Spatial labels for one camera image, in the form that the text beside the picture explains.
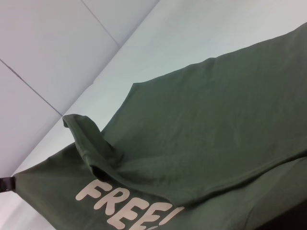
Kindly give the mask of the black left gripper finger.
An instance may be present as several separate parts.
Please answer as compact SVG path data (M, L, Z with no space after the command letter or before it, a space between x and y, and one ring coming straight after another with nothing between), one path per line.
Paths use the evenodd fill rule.
M15 191L16 181L15 177L0 178L0 193Z

